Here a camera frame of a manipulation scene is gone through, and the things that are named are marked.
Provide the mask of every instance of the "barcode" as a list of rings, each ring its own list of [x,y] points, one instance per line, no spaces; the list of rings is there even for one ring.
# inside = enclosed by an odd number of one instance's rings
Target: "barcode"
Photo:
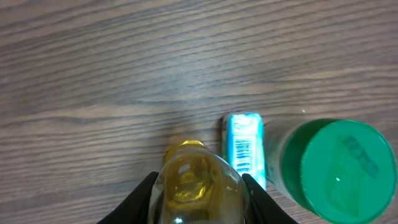
[[[253,172],[253,142],[251,138],[235,139],[235,159],[236,171],[239,174],[251,174]]]

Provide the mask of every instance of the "bottle cap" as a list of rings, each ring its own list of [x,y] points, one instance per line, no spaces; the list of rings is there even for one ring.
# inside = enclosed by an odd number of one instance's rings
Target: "bottle cap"
[[[319,119],[298,128],[287,144],[282,173],[296,202],[332,223],[376,219],[397,183],[387,140],[352,120]]]

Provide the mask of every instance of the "wood grain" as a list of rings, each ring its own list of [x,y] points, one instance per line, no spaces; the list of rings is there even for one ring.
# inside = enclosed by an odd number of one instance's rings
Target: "wood grain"
[[[398,149],[396,0],[0,0],[0,222],[95,223],[232,111]],[[271,190],[300,223],[315,215]],[[377,223],[397,223],[395,200]]]

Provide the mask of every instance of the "plastic bottle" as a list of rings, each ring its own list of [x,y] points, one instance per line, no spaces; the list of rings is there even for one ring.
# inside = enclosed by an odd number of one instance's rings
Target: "plastic bottle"
[[[359,121],[279,120],[264,126],[267,182],[332,223],[369,223],[390,204],[396,159]]]
[[[239,174],[200,141],[169,148],[152,188],[148,223],[252,223]]]

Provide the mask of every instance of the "black object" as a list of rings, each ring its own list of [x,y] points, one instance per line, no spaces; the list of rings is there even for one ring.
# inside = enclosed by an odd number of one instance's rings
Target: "black object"
[[[151,172],[124,201],[98,224],[146,224],[150,193],[159,173]],[[250,192],[250,203],[256,224],[297,224],[249,175],[242,176]]]

